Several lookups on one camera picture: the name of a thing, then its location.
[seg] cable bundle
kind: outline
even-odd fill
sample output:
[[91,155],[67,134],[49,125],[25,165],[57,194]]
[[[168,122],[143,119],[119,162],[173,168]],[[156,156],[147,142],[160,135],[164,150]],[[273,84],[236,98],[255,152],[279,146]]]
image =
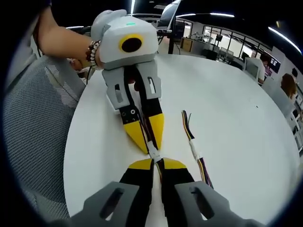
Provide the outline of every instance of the cable bundle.
[[191,114],[189,115],[189,118],[187,118],[186,111],[185,110],[182,111],[183,127],[184,127],[184,130],[185,130],[186,135],[188,137],[191,151],[192,151],[192,153],[194,155],[195,160],[197,161],[197,163],[199,165],[202,181],[205,182],[206,184],[208,184],[211,188],[214,188],[213,184],[212,184],[212,182],[211,182],[211,180],[209,178],[208,172],[206,170],[206,166],[205,166],[203,157],[201,157],[196,152],[196,147],[195,147],[195,143],[194,143],[195,137],[194,137],[194,135],[191,133],[191,131],[189,129],[190,116],[191,116]]

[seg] white round table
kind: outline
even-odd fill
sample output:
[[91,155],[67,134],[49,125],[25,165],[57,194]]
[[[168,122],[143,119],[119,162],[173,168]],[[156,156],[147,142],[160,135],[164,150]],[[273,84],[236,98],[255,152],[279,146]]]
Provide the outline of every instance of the white round table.
[[[182,125],[181,111],[192,113],[190,129],[215,190],[239,216],[268,223],[289,199],[299,165],[294,137],[278,107],[235,67],[180,55],[158,54],[156,61],[165,117],[161,156],[183,162],[201,180]],[[89,196],[119,182],[131,163],[149,157],[128,138],[106,88],[101,71],[95,72],[71,122],[63,173],[71,216]],[[152,194],[146,226],[166,226],[157,168]]]

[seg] ceiling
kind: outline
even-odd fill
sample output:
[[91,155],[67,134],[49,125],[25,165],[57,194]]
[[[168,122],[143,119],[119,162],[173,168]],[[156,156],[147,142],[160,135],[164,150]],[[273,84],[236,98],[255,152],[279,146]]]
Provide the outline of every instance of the ceiling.
[[[134,13],[161,14],[162,9],[154,7],[171,2],[171,0],[136,0]],[[106,9],[126,9],[130,12],[131,0],[53,0],[52,4],[53,15],[59,25],[88,26],[100,12]],[[303,52],[303,20],[299,18],[303,11],[299,5],[295,6],[293,3],[287,5],[285,2],[278,4],[277,1],[264,0],[253,2],[182,0],[177,15],[209,12],[230,13],[235,18],[197,15],[186,19],[229,28],[252,36],[268,46],[276,46],[303,72],[303,56],[289,43],[268,30],[268,26],[276,28]]]

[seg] woman with brown hair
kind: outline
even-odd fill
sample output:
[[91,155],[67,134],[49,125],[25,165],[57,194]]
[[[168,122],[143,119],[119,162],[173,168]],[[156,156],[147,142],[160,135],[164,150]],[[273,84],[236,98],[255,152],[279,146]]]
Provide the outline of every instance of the woman with brown hair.
[[281,81],[281,88],[285,94],[294,101],[297,94],[297,86],[292,75],[288,73],[284,74]]

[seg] bracelet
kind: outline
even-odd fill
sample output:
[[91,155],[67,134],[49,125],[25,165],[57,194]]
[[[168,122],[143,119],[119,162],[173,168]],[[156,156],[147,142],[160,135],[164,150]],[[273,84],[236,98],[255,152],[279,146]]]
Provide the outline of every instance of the bracelet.
[[98,47],[100,46],[100,43],[101,43],[101,40],[91,41],[87,51],[85,52],[86,53],[86,60],[91,63],[91,66],[93,68],[97,67],[95,54],[96,54],[96,51],[97,51]]

